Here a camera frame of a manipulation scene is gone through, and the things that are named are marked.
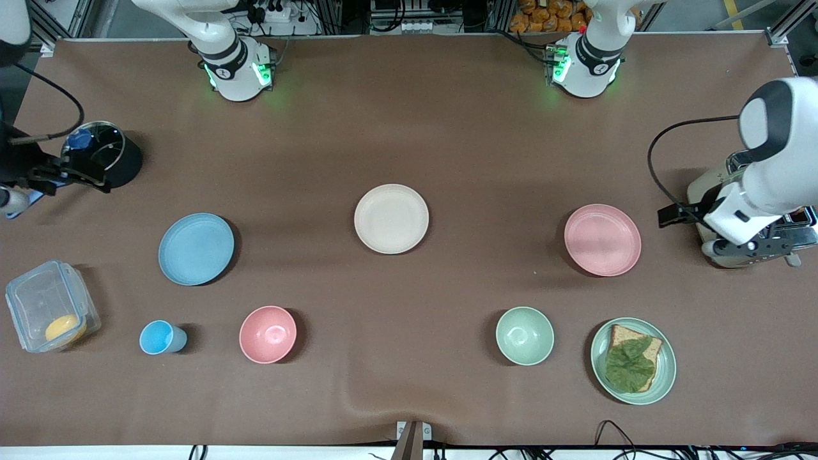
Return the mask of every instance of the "sandwich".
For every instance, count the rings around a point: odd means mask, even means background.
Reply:
[[[617,390],[644,393],[656,377],[661,348],[661,339],[614,324],[605,357],[605,378]]]

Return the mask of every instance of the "bowl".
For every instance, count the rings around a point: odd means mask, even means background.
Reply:
[[[497,322],[497,346],[514,364],[539,364],[554,349],[554,328],[546,315],[531,307],[514,307]]]
[[[290,312],[282,307],[262,307],[241,324],[239,346],[254,363],[275,363],[293,349],[295,333],[295,320]]]

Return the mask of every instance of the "green bowl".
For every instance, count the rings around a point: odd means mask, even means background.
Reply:
[[[512,363],[533,366],[554,349],[554,328],[539,310],[514,307],[497,322],[497,346]]]

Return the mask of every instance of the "pink plate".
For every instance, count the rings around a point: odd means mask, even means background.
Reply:
[[[636,224],[621,210],[587,205],[571,214],[565,224],[565,247],[588,272],[616,277],[636,265],[642,239]]]

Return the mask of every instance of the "clear plastic container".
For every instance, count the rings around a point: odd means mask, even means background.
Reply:
[[[20,345],[30,353],[62,349],[100,327],[82,276],[60,260],[8,283],[6,302]]]

